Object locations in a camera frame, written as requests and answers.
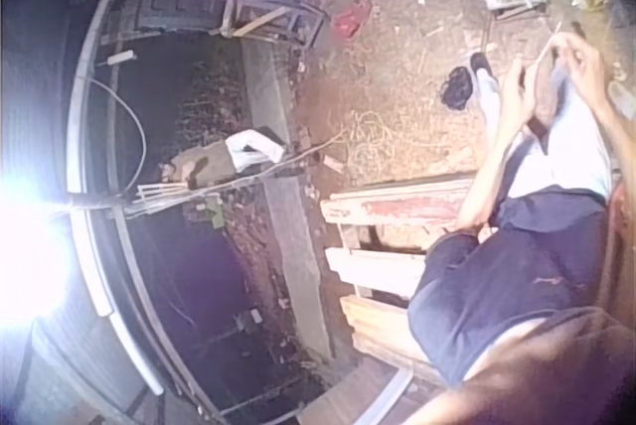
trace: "floor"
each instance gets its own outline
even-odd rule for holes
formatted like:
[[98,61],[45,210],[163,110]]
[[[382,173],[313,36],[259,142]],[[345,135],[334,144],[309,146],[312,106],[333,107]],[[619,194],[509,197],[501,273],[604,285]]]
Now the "floor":
[[[333,16],[353,0],[336,0]],[[321,222],[318,202],[344,188],[476,170],[486,155],[485,125],[473,96],[463,111],[451,111],[440,100],[448,74],[482,42],[488,11],[483,0],[371,0],[370,17],[352,39],[327,37],[293,72],[293,115],[311,142],[343,133],[325,153],[345,165],[343,173],[320,166],[310,171],[315,192],[309,213],[326,246],[340,245],[335,228]],[[569,0],[550,0],[545,16],[533,15],[493,24],[486,40],[495,76],[501,76],[517,54],[533,60],[558,22],[568,29],[582,25],[600,47],[608,65],[620,63],[633,79],[634,30],[610,28],[605,12],[589,13]],[[540,74],[549,85],[550,67]],[[540,88],[549,115],[550,90]],[[431,242],[422,228],[386,227],[379,231],[387,246],[424,248]],[[351,292],[323,264],[323,290],[335,344],[347,349],[347,326],[339,317],[337,298]]]

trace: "person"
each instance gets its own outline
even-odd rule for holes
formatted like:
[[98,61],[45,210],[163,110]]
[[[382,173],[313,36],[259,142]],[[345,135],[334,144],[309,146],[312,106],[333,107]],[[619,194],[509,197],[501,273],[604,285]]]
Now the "person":
[[[528,128],[538,66],[515,59],[498,88],[485,56],[471,58],[489,153],[454,231],[427,251],[407,311],[413,337],[450,389],[409,425],[608,423],[631,389],[633,331],[597,299],[612,193],[603,133],[631,208],[636,146],[606,93],[600,52],[572,33],[551,43],[558,103],[546,151]],[[480,243],[487,222],[497,230]],[[624,269],[633,274],[627,249]],[[633,290],[623,306],[634,310]]]
[[247,167],[267,161],[279,163],[285,148],[253,129],[225,140],[181,152],[160,164],[162,182],[185,182],[191,188],[209,187],[234,177]]

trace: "bright light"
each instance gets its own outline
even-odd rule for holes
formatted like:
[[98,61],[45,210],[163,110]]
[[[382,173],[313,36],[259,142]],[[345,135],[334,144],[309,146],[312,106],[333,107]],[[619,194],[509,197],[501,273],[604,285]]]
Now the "bright light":
[[62,304],[65,245],[44,208],[0,197],[0,327],[28,324]]

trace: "white cloth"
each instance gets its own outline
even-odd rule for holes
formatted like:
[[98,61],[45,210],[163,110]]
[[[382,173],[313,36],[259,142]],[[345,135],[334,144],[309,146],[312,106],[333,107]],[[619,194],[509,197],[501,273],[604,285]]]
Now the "white cloth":
[[282,145],[252,129],[231,135],[226,139],[226,145],[239,173],[254,164],[267,161],[277,164],[285,153]]
[[[477,70],[476,74],[490,147],[499,123],[499,86],[485,70]],[[528,153],[517,170],[508,197],[522,197],[559,185],[564,189],[592,190],[608,200],[612,191],[611,162],[598,124],[561,64],[555,66],[552,81],[558,92],[558,106],[548,155],[534,136],[526,140],[521,133],[517,136],[511,151],[528,142],[529,145],[523,146]]]

